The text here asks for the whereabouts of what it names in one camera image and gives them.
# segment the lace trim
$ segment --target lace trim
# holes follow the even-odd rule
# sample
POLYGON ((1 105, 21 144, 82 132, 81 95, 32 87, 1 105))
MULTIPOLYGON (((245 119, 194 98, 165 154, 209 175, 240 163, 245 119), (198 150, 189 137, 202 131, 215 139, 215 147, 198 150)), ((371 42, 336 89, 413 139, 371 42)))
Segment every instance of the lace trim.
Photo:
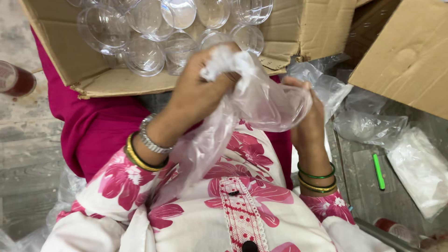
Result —
POLYGON ((243 243, 251 240, 257 244, 258 251, 269 252, 263 221, 241 180, 238 177, 221 179, 220 196, 233 250, 240 252, 243 243))

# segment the hand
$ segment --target hand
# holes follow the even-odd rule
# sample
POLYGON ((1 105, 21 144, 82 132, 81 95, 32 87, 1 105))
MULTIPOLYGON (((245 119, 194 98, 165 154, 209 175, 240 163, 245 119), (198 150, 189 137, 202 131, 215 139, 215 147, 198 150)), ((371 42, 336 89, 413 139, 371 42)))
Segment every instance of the hand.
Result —
POLYGON ((325 136, 324 109, 322 102, 311 89, 311 83, 308 81, 302 82, 290 76, 285 77, 283 82, 284 85, 309 90, 313 99, 313 105, 308 114, 297 127, 291 129, 291 141, 294 147, 298 152, 309 148, 323 148, 325 136))
MULTIPOLYGON (((234 52, 241 50, 235 42, 223 44, 234 52)), ((216 46, 190 58, 167 107, 148 125, 148 136, 155 144, 173 146, 191 126, 209 116, 222 97, 235 87, 240 78, 237 73, 221 74, 214 82, 206 82, 199 74, 216 46)))

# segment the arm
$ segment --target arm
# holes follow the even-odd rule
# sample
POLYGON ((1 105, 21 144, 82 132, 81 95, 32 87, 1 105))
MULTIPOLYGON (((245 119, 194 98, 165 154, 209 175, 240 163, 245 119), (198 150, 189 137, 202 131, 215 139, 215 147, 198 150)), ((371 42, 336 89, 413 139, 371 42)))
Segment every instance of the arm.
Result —
MULTIPOLYGON (((300 82, 292 77, 285 77, 284 83, 285 85, 305 89, 311 88, 311 83, 300 82)), ((312 176, 323 177, 332 172, 324 147, 324 110, 322 102, 317 98, 314 91, 310 89, 310 92, 313 97, 313 106, 300 124, 291 129, 291 141, 299 154, 301 170, 312 176)), ((328 178, 310 178, 303 173, 301 173, 301 177, 304 182, 316 187, 327 187, 333 184, 336 179, 334 175, 328 178)), ((320 193, 309 190, 301 184, 300 192, 300 198, 321 222, 326 217, 337 216, 355 224, 337 187, 329 192, 320 193)))
MULTIPOLYGON (((235 43, 228 45, 239 50, 235 43)), ((155 144, 173 146, 192 125, 216 109, 239 79, 228 73, 213 83, 201 80, 199 71, 212 49, 191 57, 169 104, 148 124, 147 135, 155 144)), ((132 143, 135 153, 149 165, 158 166, 168 157, 150 151, 138 136, 132 143)), ((77 195, 71 211, 58 215, 42 251, 118 251, 125 232, 120 222, 128 223, 138 207, 144 208, 157 174, 135 165, 120 149, 77 195)))

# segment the woman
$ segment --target woman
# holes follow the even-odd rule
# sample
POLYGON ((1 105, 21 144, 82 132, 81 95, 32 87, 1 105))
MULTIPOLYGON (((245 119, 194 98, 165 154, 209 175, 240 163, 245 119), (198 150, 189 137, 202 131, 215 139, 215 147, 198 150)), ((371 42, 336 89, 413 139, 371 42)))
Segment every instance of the woman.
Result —
MULTIPOLYGON (((170 147, 214 111, 237 76, 202 82, 199 71, 210 51, 195 54, 167 107, 143 121, 142 134, 138 126, 148 112, 137 101, 77 100, 36 42, 50 109, 65 121, 64 158, 89 182, 71 211, 59 214, 42 251, 337 251, 321 222, 332 216, 354 221, 336 187, 323 145, 323 107, 312 90, 310 112, 291 130, 300 156, 299 196, 287 189, 288 161, 278 158, 287 153, 290 160, 288 144, 275 148, 271 142, 277 145, 279 135, 275 139, 241 121, 226 152, 200 182, 153 207, 158 190, 177 177, 179 164, 169 161, 170 147)), ((310 89, 310 83, 293 78, 285 78, 284 85, 310 89)))

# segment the woman's left hand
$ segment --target woman's left hand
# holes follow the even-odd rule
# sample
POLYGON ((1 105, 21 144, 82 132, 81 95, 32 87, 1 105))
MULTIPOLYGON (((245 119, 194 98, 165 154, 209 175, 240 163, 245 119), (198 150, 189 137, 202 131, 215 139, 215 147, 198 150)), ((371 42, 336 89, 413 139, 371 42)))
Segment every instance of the woman's left hand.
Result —
MULTIPOLYGON (((235 52, 240 51, 235 42, 224 45, 235 52)), ((235 87, 240 78, 237 73, 221 74, 214 82, 206 82, 200 76, 200 70, 210 60, 211 51, 216 46, 190 58, 177 80, 167 107, 148 125, 148 136, 155 144, 173 146, 191 126, 209 116, 218 107, 222 97, 235 87)))

